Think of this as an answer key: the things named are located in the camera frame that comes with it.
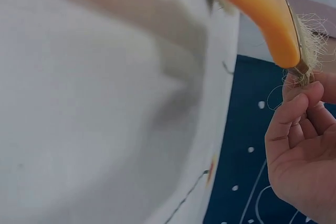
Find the thread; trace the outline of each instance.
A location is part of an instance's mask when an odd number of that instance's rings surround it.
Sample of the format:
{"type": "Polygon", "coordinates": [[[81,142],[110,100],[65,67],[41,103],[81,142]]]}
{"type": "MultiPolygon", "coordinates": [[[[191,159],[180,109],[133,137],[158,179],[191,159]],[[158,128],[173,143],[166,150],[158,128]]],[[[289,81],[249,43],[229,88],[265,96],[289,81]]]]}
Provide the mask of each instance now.
{"type": "Polygon", "coordinates": [[[299,28],[303,35],[303,44],[306,54],[302,54],[303,61],[308,65],[309,70],[303,76],[298,78],[300,86],[306,86],[314,81],[313,71],[317,68],[322,69],[322,63],[319,61],[320,55],[326,55],[327,40],[329,38],[327,30],[324,27],[325,19],[320,19],[316,14],[297,15],[299,28]]]}

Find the orange plastic handle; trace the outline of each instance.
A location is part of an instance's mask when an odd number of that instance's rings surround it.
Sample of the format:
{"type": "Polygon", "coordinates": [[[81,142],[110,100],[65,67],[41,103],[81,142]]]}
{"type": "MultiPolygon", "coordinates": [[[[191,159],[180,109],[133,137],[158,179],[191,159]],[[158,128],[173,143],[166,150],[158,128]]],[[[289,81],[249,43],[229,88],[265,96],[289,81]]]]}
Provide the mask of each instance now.
{"type": "Polygon", "coordinates": [[[286,0],[229,0],[261,30],[274,62],[293,68],[300,61],[296,30],[286,0]]]}

